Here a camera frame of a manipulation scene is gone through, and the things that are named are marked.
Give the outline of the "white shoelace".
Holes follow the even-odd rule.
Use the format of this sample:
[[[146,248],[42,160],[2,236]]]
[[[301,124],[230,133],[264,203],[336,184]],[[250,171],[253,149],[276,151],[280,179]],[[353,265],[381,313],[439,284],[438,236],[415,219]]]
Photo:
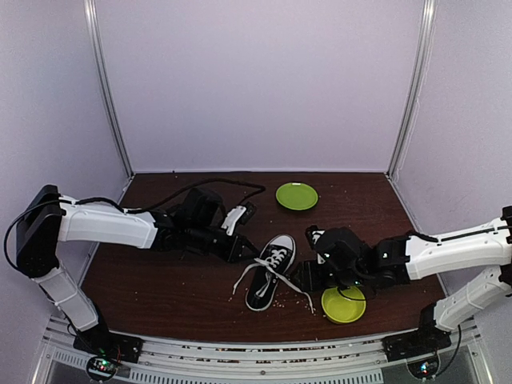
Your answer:
[[[315,308],[311,296],[285,276],[285,272],[294,262],[294,257],[293,247],[268,245],[240,274],[238,280],[233,284],[232,294],[236,293],[244,277],[251,270],[255,270],[251,286],[246,292],[246,306],[250,310],[254,312],[267,310],[273,303],[278,284],[282,282],[295,293],[306,297],[309,310],[313,314]]]

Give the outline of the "black white canvas sneaker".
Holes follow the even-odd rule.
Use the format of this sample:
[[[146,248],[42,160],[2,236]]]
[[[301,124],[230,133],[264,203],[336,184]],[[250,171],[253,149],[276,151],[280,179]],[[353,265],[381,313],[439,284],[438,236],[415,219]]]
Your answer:
[[[288,234],[280,234],[271,239],[263,248],[254,263],[253,281],[246,293],[246,306],[255,312],[270,307],[274,293],[295,260],[295,240]]]

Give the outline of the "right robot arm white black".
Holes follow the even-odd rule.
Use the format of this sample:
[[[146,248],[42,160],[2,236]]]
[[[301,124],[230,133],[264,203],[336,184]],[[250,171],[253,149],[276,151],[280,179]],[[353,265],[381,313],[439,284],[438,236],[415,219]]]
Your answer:
[[[376,290],[409,284],[434,274],[476,266],[485,269],[456,293],[422,310],[410,346],[428,352],[458,325],[511,293],[511,208],[480,226],[445,234],[410,231],[369,246],[347,227],[320,230],[306,238],[315,254],[300,262],[291,280],[301,290],[368,286]]]

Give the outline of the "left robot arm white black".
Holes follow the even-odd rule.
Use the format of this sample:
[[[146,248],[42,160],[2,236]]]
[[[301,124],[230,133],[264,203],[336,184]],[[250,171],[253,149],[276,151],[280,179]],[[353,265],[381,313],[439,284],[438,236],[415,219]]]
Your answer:
[[[17,272],[36,282],[68,318],[76,335],[98,355],[115,347],[99,308],[83,293],[60,263],[60,242],[96,242],[165,252],[191,250],[213,254],[228,263],[246,260],[258,249],[239,234],[255,212],[241,201],[226,210],[215,192],[192,186],[182,202],[163,209],[161,204],[127,209],[108,198],[75,200],[46,185],[8,230],[16,233],[16,256],[7,261]]]

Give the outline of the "yellow-green bowl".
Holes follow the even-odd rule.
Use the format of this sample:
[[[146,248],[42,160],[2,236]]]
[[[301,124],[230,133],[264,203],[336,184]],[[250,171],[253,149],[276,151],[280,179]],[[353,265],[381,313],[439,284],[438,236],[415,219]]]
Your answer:
[[[366,312],[366,297],[356,286],[346,290],[326,289],[321,297],[326,318],[335,324],[348,324],[359,320]]]

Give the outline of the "green plate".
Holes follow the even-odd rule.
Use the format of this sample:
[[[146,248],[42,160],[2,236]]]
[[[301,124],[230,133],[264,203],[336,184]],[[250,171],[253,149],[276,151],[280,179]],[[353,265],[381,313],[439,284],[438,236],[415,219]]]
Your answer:
[[[319,200],[317,191],[305,183],[288,182],[277,188],[275,197],[284,208],[294,211],[309,210]]]

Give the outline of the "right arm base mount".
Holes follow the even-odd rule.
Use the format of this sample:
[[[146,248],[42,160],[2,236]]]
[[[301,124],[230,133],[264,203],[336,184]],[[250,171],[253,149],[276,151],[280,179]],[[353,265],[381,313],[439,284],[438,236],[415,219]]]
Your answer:
[[[382,347],[388,362],[432,354],[451,346],[451,333],[440,330],[414,330],[387,336]]]

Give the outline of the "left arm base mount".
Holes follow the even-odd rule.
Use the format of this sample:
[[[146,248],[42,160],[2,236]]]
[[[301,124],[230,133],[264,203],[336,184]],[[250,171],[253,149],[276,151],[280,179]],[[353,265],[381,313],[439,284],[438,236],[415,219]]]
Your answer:
[[[74,337],[73,348],[91,354],[107,357],[116,362],[137,363],[142,352],[141,338],[107,332],[92,334],[79,332]]]

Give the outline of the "left aluminium frame post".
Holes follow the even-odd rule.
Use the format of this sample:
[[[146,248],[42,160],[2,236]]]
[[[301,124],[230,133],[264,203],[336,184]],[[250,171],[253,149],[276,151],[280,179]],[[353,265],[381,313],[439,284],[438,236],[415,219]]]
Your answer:
[[[94,54],[94,60],[99,80],[102,101],[106,112],[106,118],[108,121],[110,132],[113,136],[114,146],[121,160],[124,172],[128,178],[132,178],[134,176],[134,170],[129,159],[124,138],[122,136],[117,111],[115,109],[114,98],[112,95],[110,82],[108,79],[106,61],[102,47],[101,31],[98,23],[96,1],[85,0],[83,3],[87,29],[89,31],[90,41]]]

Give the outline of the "aluminium frame post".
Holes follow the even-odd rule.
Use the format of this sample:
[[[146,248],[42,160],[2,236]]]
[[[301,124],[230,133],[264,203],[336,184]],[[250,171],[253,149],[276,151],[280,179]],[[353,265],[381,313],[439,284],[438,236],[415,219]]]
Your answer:
[[[414,120],[418,109],[418,100],[424,82],[434,34],[434,21],[436,17],[437,1],[425,0],[422,8],[422,20],[419,28],[417,50],[406,97],[406,104],[387,170],[387,177],[391,181],[398,179],[398,172],[406,156],[408,142],[413,130]]]
[[[121,160],[124,172],[128,178],[132,178],[134,176],[134,170],[129,159],[124,138],[122,136],[117,111],[115,109],[114,98],[112,95],[110,82],[108,79],[106,61],[102,47],[101,31],[98,23],[96,1],[85,0],[83,3],[87,29],[89,31],[90,41],[94,54],[94,60],[99,80],[102,101],[106,112],[106,118],[108,121],[110,132],[113,136],[114,146]]]

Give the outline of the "front aluminium rail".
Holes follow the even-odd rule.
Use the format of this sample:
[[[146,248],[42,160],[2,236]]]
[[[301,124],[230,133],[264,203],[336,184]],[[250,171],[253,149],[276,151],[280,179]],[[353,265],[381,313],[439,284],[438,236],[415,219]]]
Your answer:
[[[453,345],[436,355],[388,362],[382,339],[405,332],[308,342],[198,342],[136,334],[143,340],[137,363],[122,362],[105,383],[497,383],[473,319]],[[29,383],[96,383],[86,373],[91,354],[73,348],[67,321],[51,316]],[[414,362],[439,358],[435,380],[417,379]]]

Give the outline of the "right aluminium frame post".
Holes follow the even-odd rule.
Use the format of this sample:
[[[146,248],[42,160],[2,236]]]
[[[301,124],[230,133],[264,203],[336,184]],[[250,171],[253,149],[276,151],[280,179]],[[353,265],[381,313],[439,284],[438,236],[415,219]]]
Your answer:
[[[387,170],[387,177],[391,181],[398,179],[398,172],[406,156],[408,142],[413,130],[414,120],[418,109],[418,100],[424,82],[434,34],[434,21],[436,17],[437,1],[425,0],[422,8],[422,20],[419,28],[417,50],[406,97],[406,104]]]

